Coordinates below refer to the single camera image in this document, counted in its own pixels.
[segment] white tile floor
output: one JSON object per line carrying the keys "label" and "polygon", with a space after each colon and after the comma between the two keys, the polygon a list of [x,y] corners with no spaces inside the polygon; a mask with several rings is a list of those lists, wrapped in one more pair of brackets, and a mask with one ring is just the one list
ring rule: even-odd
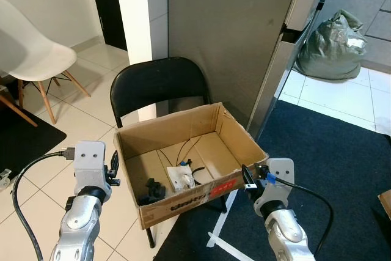
{"label": "white tile floor", "polygon": [[280,100],[391,135],[391,75],[367,68],[355,79],[326,81],[291,71]]}
{"label": "white tile floor", "polygon": [[[112,143],[115,120],[109,90],[116,74],[128,65],[128,54],[111,46],[95,45],[81,51],[78,56],[77,63],[69,71],[86,87],[91,98],[85,97],[68,81],[59,80],[60,87],[52,83],[48,97],[58,120],[56,128],[66,133],[67,138],[51,152],[60,147],[74,146],[83,139],[100,140],[106,143],[107,162],[115,150]],[[24,107],[51,123],[39,92],[32,85],[28,85],[24,92]],[[133,112],[123,119],[123,124],[138,121],[137,112]],[[152,228],[157,245],[150,249],[146,233],[139,227],[137,212],[121,170],[118,177],[122,179],[122,185],[113,187],[110,201],[103,206],[94,260],[152,260],[176,218]],[[74,187],[72,163],[59,157],[40,162],[26,173],[20,183],[21,209],[40,243],[44,260],[49,259],[58,240],[60,221],[65,213],[63,207],[67,197],[73,195]],[[0,259],[34,260],[34,249],[13,210],[11,189],[12,186],[9,186],[0,193]]]}

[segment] white tape on floor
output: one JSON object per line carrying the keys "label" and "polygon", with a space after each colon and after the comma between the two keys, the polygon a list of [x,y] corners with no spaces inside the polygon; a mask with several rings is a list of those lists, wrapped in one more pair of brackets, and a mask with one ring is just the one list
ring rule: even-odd
{"label": "white tape on floor", "polygon": [[208,235],[210,236],[210,239],[213,240],[220,248],[234,256],[236,259],[240,261],[254,261],[247,255],[244,255],[241,251],[228,244],[226,241],[215,236],[213,233],[208,232]]}
{"label": "white tape on floor", "polygon": [[[220,235],[222,226],[224,225],[225,220],[227,219],[228,213],[231,209],[233,201],[235,200],[237,192],[238,192],[237,189],[232,191],[230,193],[230,195],[228,196],[227,201],[225,202],[225,205],[227,206],[227,212],[220,214],[219,219],[217,220],[216,225],[214,226],[214,229],[213,229],[213,235],[215,235],[216,237],[218,237]],[[215,241],[212,240],[212,238],[210,238],[208,243],[206,244],[206,246],[209,248],[212,248],[214,246],[214,244],[215,244]]]}

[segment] cardboard box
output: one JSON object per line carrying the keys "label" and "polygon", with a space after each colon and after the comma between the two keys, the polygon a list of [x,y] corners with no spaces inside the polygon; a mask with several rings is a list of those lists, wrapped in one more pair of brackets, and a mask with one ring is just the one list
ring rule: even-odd
{"label": "cardboard box", "polygon": [[[114,144],[143,229],[241,188],[241,165],[254,170],[268,157],[222,103],[120,128]],[[188,158],[192,170],[205,167],[194,174],[201,185],[174,194],[166,167]],[[149,178],[166,187],[166,198],[139,206]]]}
{"label": "cardboard box", "polygon": [[387,215],[391,220],[391,189],[389,189],[387,192],[378,195],[378,198],[381,202],[381,205],[383,205],[384,210],[386,211]]}

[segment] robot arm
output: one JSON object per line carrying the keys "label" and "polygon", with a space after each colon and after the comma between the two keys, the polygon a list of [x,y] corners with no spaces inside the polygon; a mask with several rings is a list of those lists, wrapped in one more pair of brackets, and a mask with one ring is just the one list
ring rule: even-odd
{"label": "robot arm", "polygon": [[117,153],[108,170],[104,165],[104,150],[103,142],[83,141],[75,147],[75,197],[68,198],[60,238],[51,254],[52,261],[93,260],[102,205],[110,199],[111,186],[120,184],[120,180],[114,179],[119,166]]}
{"label": "robot arm", "polygon": [[254,210],[265,219],[269,244],[278,261],[315,261],[308,248],[308,238],[292,210],[288,210],[291,187],[275,181],[273,174],[294,183],[293,161],[269,159],[265,166],[256,166],[253,180],[250,170],[242,166],[245,190],[254,201]]}

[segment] green plastic bag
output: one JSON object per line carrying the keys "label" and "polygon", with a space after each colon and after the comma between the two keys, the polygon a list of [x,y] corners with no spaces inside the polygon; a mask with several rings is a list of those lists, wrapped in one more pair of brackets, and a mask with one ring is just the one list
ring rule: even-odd
{"label": "green plastic bag", "polygon": [[303,45],[293,67],[299,73],[323,79],[351,79],[360,73],[367,40],[362,23],[341,9],[321,23]]}

